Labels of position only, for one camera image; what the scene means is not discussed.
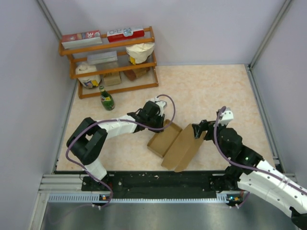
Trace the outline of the brown cardboard box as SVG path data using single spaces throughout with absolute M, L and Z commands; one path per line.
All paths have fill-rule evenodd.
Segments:
M 163 132 L 156 133 L 147 143 L 147 148 L 158 157 L 162 158 L 161 166 L 179 173 L 187 169 L 189 163 L 199 151 L 206 131 L 199 138 L 194 137 L 191 124 L 182 129 L 169 119 L 164 121 L 169 125 Z

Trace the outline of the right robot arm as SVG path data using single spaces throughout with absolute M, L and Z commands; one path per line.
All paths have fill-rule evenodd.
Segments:
M 281 210 L 301 230 L 307 228 L 307 190 L 279 172 L 227 125 L 202 120 L 192 124 L 194 137 L 214 142 L 221 156 L 229 162 L 224 177 L 228 189 L 239 188 Z

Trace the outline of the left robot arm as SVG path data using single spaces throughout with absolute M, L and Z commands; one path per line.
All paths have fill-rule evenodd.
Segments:
M 144 129 L 162 132 L 166 107 L 166 101 L 154 98 L 148 100 L 138 111 L 122 117 L 100 122 L 88 117 L 79 124 L 66 145 L 86 172 L 93 177 L 94 187 L 104 190 L 109 183 L 107 171 L 98 159 L 104 142 L 122 134 L 137 133 Z

